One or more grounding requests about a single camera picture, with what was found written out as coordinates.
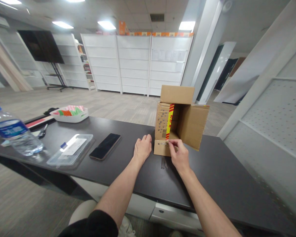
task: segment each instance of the hand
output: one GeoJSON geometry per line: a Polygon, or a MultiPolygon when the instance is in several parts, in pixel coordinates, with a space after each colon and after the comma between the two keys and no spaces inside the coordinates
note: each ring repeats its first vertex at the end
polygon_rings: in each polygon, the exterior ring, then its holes
{"type": "Polygon", "coordinates": [[[171,160],[179,174],[189,171],[190,164],[188,162],[188,150],[184,146],[181,139],[169,140],[169,148],[171,152],[171,160]]]}
{"type": "Polygon", "coordinates": [[[145,135],[142,139],[137,139],[134,149],[133,159],[139,161],[141,165],[144,164],[145,160],[151,152],[151,135],[145,135]]]}

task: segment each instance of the black shirt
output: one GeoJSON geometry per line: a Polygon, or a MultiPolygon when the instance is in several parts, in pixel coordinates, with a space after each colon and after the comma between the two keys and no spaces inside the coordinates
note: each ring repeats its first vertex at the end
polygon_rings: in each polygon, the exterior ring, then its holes
{"type": "Polygon", "coordinates": [[[115,221],[101,210],[93,211],[88,218],[67,226],[58,237],[91,237],[91,236],[118,236],[115,221]]]}

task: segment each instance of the ceiling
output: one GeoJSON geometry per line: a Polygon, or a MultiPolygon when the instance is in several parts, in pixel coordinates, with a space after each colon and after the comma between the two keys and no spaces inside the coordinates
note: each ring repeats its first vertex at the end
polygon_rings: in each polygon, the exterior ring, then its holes
{"type": "Polygon", "coordinates": [[[0,13],[19,21],[46,29],[57,30],[52,21],[64,21],[79,33],[101,29],[100,20],[125,21],[132,31],[177,32],[188,0],[86,0],[69,3],[66,0],[20,0],[14,10],[0,4],[0,13]],[[151,22],[150,13],[164,13],[164,22],[151,22]]]}
{"type": "MultiPolygon", "coordinates": [[[[53,32],[95,33],[101,29],[98,21],[109,19],[117,27],[118,20],[126,22],[131,31],[177,32],[186,15],[189,0],[86,0],[69,3],[66,0],[20,0],[14,10],[0,4],[0,14],[53,32]],[[150,13],[164,13],[164,22],[151,22],[150,13]],[[62,29],[52,21],[64,21],[74,27],[62,29]]],[[[190,0],[189,7],[197,7],[190,0]]],[[[289,0],[233,0],[221,43],[236,41],[234,52],[249,53],[289,0]]]]}
{"type": "Polygon", "coordinates": [[[221,43],[236,41],[234,52],[250,53],[289,0],[234,0],[221,43]]]}

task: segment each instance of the plastic storage box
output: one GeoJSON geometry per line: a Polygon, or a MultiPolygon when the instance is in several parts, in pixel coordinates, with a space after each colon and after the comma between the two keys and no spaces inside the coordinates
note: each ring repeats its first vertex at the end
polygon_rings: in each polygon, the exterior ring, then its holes
{"type": "Polygon", "coordinates": [[[84,108],[83,113],[74,115],[74,116],[65,116],[65,115],[60,116],[59,114],[55,114],[58,110],[67,110],[67,107],[62,107],[49,113],[58,122],[78,123],[85,120],[87,117],[89,117],[89,112],[87,108],[84,108]]]}
{"type": "Polygon", "coordinates": [[[61,149],[47,161],[47,164],[51,166],[73,165],[77,159],[84,155],[92,138],[92,134],[76,134],[67,143],[61,145],[61,149]]]}

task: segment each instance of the black stand leg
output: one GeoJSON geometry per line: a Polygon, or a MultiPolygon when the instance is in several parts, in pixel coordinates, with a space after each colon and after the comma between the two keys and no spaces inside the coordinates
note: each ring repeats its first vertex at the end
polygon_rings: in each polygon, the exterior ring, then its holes
{"type": "Polygon", "coordinates": [[[62,92],[62,90],[65,89],[65,88],[72,88],[72,89],[73,89],[73,87],[71,87],[71,86],[66,86],[66,85],[65,85],[65,83],[64,83],[63,80],[62,80],[62,76],[60,75],[60,73],[59,73],[59,71],[58,71],[58,68],[57,68],[56,64],[55,64],[55,63],[51,63],[51,65],[53,66],[53,69],[54,69],[54,71],[55,71],[55,76],[58,77],[61,86],[47,86],[47,89],[49,90],[49,88],[60,88],[60,89],[59,89],[60,92],[62,92]]]}

